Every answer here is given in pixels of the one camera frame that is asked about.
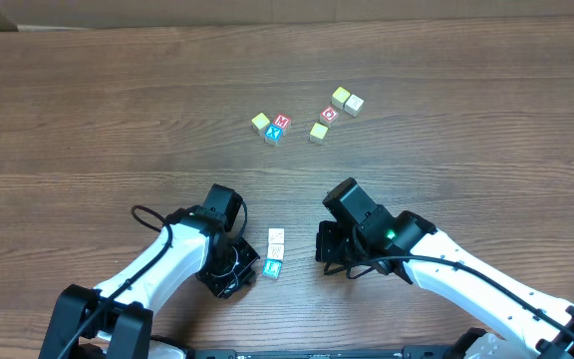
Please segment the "red edged wooden block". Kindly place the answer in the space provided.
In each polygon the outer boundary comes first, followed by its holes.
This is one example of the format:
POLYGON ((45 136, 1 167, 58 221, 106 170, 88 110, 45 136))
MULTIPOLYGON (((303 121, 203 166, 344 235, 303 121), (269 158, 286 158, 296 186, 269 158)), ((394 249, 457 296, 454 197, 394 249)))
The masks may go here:
POLYGON ((269 244, 283 244, 285 242, 285 230, 283 228, 268 229, 269 244))

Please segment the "yellow block far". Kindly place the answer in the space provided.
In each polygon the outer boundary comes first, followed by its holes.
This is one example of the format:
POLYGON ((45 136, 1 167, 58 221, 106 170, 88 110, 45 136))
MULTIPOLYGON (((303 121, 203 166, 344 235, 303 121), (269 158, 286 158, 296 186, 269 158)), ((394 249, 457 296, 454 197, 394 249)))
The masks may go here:
POLYGON ((351 93, 343 88, 342 86, 338 87, 332 94, 331 103, 336 108, 343 110, 345 103, 351 97, 351 93))

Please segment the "green edged wooden block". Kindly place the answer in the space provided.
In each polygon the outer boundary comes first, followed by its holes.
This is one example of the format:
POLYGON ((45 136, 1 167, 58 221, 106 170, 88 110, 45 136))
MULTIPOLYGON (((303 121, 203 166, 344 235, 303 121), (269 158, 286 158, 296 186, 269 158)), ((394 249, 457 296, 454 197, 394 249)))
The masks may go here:
POLYGON ((282 261, 284 259, 285 246, 282 243, 269 243, 267 247, 267 258, 282 261))

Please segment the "yellow block middle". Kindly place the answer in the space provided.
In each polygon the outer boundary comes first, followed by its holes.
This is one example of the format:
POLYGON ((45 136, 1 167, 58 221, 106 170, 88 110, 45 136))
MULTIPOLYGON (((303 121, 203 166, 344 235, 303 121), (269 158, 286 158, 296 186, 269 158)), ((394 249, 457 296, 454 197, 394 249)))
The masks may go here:
POLYGON ((311 142, 322 145, 324 143, 325 137, 329 131, 329 128, 322 125, 321 123, 316 123, 313 125, 310 133, 309 139, 311 142))

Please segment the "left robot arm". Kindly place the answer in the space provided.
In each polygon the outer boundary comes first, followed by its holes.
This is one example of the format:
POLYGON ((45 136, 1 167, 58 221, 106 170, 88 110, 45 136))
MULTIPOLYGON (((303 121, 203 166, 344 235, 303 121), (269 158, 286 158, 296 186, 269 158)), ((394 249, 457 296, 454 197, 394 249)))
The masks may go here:
POLYGON ((231 231, 246 209, 234 189, 215 184, 203 204, 162 217, 157 239, 125 269, 93 288, 72 284, 60 294, 41 358, 190 357, 152 335, 153 319, 190 277, 221 299, 254 281, 259 255, 231 231))

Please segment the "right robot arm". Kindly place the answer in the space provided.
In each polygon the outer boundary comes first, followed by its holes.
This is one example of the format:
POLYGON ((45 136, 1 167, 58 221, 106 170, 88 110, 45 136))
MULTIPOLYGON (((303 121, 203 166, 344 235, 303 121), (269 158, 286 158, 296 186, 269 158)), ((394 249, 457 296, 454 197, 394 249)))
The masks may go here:
POLYGON ((377 271, 454 303, 483 323, 445 350, 447 358, 574 358, 574 304, 530 288, 456 244, 411 212, 393 216, 348 178, 323 205, 316 259, 324 272, 355 279, 377 271))

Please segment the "blue X block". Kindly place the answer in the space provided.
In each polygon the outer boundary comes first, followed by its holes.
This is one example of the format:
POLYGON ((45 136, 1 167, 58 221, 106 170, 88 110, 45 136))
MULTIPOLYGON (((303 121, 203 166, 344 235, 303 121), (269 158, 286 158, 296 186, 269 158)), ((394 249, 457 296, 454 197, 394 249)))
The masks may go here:
POLYGON ((269 125, 264 133, 264 140, 266 143, 272 146, 278 146, 281 139, 283 138, 283 135, 284 131, 280 127, 276 125, 269 125))

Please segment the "red M block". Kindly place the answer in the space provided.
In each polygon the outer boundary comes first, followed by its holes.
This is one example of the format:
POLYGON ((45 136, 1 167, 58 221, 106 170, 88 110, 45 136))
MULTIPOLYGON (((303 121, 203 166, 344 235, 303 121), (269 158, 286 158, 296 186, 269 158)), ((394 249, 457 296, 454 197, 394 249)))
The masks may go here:
POLYGON ((283 133, 286 133, 291 128, 292 119, 287 115, 278 114, 273 121, 273 125, 280 128, 283 133))

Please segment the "yellow block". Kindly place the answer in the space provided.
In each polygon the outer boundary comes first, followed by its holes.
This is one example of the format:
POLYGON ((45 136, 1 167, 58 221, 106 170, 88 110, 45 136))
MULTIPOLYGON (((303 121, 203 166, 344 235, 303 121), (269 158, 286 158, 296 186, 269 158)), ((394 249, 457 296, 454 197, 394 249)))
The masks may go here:
POLYGON ((325 137, 329 131, 329 128, 322 125, 321 123, 316 123, 313 125, 310 133, 309 139, 311 142, 322 145, 324 143, 325 137))
POLYGON ((342 86, 338 87, 332 94, 331 103, 336 108, 343 110, 345 103, 351 97, 351 93, 343 88, 342 86))
POLYGON ((271 124, 270 120, 264 113, 259 113, 251 119, 251 126, 254 132, 263 137, 266 128, 271 124))

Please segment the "yellow block left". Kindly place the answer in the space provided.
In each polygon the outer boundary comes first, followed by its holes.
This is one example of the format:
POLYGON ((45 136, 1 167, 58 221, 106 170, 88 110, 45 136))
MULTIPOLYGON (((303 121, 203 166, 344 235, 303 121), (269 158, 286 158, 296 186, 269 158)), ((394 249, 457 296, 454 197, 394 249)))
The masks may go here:
POLYGON ((270 120, 264 113, 259 113, 251 119, 251 126, 254 132, 263 137, 266 128, 271 124, 270 120))

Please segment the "blue wooden block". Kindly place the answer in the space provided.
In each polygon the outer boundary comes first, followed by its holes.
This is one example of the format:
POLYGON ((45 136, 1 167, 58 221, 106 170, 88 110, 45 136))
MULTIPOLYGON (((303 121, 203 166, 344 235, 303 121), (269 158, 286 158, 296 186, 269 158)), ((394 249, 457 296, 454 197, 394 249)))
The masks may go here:
POLYGON ((262 274, 265 277, 278 279, 282 269, 282 262, 275 259, 267 259, 263 265, 262 274))

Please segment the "white block far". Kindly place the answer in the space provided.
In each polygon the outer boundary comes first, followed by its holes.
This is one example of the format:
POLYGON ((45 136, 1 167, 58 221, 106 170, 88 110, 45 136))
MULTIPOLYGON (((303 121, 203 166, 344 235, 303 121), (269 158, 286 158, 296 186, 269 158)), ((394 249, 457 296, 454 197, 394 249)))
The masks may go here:
POLYGON ((344 111, 352 117, 357 117, 364 107, 364 100, 352 94, 344 104, 344 111))

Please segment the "red circle block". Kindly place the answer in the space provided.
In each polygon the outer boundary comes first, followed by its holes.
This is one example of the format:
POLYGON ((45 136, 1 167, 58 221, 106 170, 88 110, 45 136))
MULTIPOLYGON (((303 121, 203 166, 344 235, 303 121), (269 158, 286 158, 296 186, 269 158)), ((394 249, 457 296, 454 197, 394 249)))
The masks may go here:
POLYGON ((340 114, 334 106, 327 106, 320 113, 319 122, 326 127, 331 127, 337 122, 339 117, 340 114))

